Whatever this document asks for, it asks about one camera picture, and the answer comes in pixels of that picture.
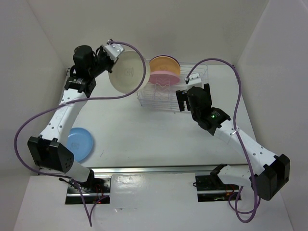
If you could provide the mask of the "pink plate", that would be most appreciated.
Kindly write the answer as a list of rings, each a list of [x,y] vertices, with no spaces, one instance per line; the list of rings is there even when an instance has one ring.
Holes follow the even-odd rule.
[[[150,74],[149,82],[159,85],[175,85],[179,83],[179,75],[169,71],[154,71]]]

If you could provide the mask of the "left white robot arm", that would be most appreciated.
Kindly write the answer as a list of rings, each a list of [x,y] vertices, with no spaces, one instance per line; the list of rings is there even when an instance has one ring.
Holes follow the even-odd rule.
[[[96,86],[96,77],[104,71],[111,72],[118,53],[114,46],[100,46],[96,51],[88,45],[75,48],[60,108],[56,109],[46,128],[30,137],[27,145],[36,166],[64,173],[78,182],[84,192],[91,192],[102,181],[94,172],[75,160],[66,147],[70,130]]]

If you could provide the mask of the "cream plate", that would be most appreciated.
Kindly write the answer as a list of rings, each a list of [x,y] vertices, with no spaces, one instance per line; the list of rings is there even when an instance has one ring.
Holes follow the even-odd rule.
[[[135,51],[123,52],[112,68],[112,73],[109,73],[112,86],[123,94],[130,93],[136,89],[142,77],[143,63]]]

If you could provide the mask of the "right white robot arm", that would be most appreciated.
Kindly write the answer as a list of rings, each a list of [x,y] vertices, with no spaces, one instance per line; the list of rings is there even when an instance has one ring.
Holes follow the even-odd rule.
[[[204,84],[202,88],[193,86],[178,90],[176,97],[180,111],[190,111],[200,128],[246,157],[246,168],[218,165],[211,172],[210,182],[214,188],[221,189],[226,184],[250,185],[261,199],[269,201],[288,182],[290,159],[261,146],[236,127],[227,113],[213,107],[209,84]]]

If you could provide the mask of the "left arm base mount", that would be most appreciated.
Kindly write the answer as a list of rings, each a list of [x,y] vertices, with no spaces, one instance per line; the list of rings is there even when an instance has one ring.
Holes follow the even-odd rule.
[[[74,185],[72,180],[59,178],[59,181],[67,184],[66,192],[66,205],[80,205],[82,199],[77,186]],[[85,187],[84,184],[78,183],[81,192],[84,196],[84,201],[88,205],[98,204],[109,204],[110,203],[110,191],[111,191],[111,176],[103,176],[97,178],[94,185],[90,188]]]

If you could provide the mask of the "blue plate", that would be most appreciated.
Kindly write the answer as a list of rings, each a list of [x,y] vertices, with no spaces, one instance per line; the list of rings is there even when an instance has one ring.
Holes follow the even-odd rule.
[[[77,162],[86,159],[94,147],[94,138],[85,128],[72,128],[69,132],[66,147],[73,153]]]

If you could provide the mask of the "yellow plate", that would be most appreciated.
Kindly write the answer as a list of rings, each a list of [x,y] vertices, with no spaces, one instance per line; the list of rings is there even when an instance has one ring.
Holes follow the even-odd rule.
[[[154,57],[150,60],[149,65],[151,72],[168,71],[180,75],[180,64],[171,56],[159,55]]]

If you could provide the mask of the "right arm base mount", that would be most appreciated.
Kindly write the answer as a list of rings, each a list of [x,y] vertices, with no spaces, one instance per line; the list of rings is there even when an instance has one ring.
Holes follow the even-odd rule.
[[[239,192],[239,186],[234,184],[224,184],[219,178],[219,170],[225,164],[213,165],[193,165],[195,180],[192,183],[197,190],[198,202],[223,202],[229,199],[235,200]]]

